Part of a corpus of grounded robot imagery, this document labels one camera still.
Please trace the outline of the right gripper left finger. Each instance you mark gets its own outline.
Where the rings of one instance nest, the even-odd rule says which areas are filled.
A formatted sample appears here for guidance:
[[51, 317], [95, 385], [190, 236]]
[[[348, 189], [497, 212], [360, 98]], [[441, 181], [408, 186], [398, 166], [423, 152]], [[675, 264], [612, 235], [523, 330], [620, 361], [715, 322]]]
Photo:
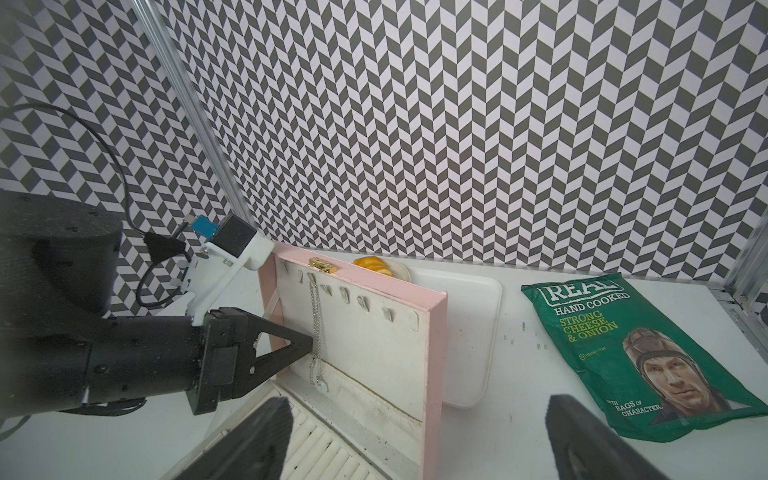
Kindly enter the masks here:
[[293, 429], [290, 403], [268, 398], [174, 479], [279, 479]]

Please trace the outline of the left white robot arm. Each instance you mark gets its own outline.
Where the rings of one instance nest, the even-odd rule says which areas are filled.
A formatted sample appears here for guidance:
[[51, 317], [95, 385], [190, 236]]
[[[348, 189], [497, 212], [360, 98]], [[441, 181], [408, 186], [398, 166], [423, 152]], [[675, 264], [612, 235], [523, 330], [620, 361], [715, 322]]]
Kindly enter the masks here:
[[120, 416], [186, 394], [209, 413], [308, 355], [309, 335], [239, 308], [108, 318], [123, 227], [76, 201], [1, 195], [1, 415]]

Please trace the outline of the pink jewelry box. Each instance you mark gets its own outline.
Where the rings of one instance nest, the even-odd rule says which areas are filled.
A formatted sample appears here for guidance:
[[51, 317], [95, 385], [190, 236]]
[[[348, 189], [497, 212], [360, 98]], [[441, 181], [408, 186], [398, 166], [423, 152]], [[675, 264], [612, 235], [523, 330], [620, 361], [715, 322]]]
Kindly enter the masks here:
[[268, 398], [293, 429], [285, 479], [431, 479], [437, 469], [447, 296], [277, 244], [259, 271], [268, 320], [314, 350], [222, 414], [169, 471], [189, 466]]

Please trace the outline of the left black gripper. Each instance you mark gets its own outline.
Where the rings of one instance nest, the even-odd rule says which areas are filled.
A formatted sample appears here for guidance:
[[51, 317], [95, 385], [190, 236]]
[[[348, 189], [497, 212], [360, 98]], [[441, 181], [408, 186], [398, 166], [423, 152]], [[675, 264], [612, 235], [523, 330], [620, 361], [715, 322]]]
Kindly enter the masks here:
[[[262, 335], [285, 345], [257, 353]], [[215, 412], [222, 401], [239, 399], [313, 350], [310, 335], [232, 307], [213, 310], [202, 324], [200, 372], [186, 392], [193, 415]]]

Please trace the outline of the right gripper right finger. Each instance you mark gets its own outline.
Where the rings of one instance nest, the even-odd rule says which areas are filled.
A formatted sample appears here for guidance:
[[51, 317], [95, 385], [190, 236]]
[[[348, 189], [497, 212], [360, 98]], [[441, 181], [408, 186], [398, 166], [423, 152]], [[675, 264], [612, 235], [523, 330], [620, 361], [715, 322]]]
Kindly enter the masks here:
[[561, 479], [666, 477], [571, 395], [550, 397], [545, 424]]

